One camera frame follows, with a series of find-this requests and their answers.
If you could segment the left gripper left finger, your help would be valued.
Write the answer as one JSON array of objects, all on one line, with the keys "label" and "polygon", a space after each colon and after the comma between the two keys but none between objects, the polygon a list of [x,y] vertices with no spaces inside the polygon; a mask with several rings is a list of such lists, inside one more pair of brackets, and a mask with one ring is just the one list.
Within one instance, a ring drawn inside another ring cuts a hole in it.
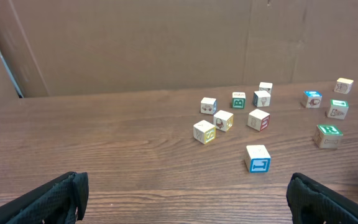
[{"label": "left gripper left finger", "polygon": [[89,197],[86,172],[67,172],[0,207],[0,224],[76,223]]}]

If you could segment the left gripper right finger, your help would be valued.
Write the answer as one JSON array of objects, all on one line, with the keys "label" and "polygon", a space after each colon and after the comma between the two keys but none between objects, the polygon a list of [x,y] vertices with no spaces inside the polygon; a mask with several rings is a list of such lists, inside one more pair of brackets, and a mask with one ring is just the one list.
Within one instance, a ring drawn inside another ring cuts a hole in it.
[{"label": "left gripper right finger", "polygon": [[294,173],[286,198],[293,224],[358,223],[358,204],[302,173]]}]

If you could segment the green R block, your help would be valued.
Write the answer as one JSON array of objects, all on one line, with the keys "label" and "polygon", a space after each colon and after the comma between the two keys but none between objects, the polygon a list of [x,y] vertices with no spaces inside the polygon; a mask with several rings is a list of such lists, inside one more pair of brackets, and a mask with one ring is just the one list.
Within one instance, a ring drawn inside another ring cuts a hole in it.
[{"label": "green R block", "polygon": [[337,149],[343,136],[342,131],[335,125],[318,124],[313,141],[321,149]]}]

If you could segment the wooden block blue front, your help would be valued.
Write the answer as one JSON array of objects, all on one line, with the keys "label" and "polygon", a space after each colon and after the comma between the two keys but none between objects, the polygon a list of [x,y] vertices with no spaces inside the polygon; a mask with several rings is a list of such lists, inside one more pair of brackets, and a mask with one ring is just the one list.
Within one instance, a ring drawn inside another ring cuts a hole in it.
[{"label": "wooden block blue front", "polygon": [[263,173],[269,171],[271,157],[264,145],[248,145],[244,161],[250,173]]}]

